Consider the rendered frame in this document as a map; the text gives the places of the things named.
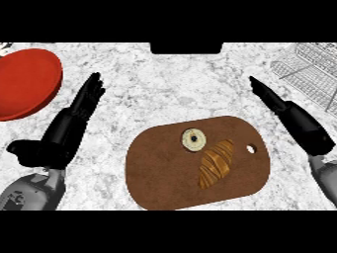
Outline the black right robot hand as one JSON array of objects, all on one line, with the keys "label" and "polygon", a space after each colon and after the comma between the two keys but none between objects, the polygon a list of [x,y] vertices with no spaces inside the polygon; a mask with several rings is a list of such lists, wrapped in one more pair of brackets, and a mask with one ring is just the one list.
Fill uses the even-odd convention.
[{"label": "black right robot hand", "polygon": [[325,155],[332,150],[335,143],[310,113],[297,103],[285,101],[260,80],[249,77],[249,81],[252,93],[278,116],[303,151],[312,156]]}]

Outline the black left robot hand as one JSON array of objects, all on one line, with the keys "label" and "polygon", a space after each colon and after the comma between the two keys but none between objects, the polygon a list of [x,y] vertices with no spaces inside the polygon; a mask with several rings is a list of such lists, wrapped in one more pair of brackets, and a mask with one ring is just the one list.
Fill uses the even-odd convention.
[{"label": "black left robot hand", "polygon": [[7,145],[6,150],[16,155],[22,166],[65,169],[103,93],[100,74],[94,72],[79,87],[69,107],[57,112],[42,138],[13,140]]}]

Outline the brown wooden cutting board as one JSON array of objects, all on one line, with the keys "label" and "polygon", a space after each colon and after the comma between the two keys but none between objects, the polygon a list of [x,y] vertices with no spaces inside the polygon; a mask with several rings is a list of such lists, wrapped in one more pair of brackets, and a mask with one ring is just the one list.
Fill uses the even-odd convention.
[{"label": "brown wooden cutting board", "polygon": [[[229,174],[212,186],[198,184],[202,151],[181,145],[183,132],[195,128],[205,145],[233,142]],[[270,158],[261,136],[235,117],[215,117],[147,128],[136,136],[125,157],[125,183],[137,205],[147,210],[177,210],[257,193],[269,179]]]}]

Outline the red plate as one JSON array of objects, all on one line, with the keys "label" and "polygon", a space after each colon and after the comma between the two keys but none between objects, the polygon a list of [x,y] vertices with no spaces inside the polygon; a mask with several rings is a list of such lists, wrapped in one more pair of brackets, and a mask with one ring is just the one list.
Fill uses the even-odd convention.
[{"label": "red plate", "polygon": [[28,48],[0,58],[0,122],[34,114],[60,86],[62,66],[45,49]]}]

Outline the golden brown croissant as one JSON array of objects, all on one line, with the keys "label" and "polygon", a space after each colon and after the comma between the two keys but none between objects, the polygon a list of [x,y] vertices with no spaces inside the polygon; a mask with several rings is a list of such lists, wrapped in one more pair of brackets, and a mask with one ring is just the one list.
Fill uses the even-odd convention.
[{"label": "golden brown croissant", "polygon": [[204,149],[198,166],[198,187],[208,189],[229,174],[233,141],[226,138]]}]

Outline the black appliance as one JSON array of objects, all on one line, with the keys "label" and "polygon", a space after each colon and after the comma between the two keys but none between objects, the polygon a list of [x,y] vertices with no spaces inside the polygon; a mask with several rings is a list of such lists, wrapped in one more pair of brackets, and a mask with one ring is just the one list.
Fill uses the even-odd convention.
[{"label": "black appliance", "polygon": [[220,42],[152,42],[152,54],[215,54],[220,52]]}]

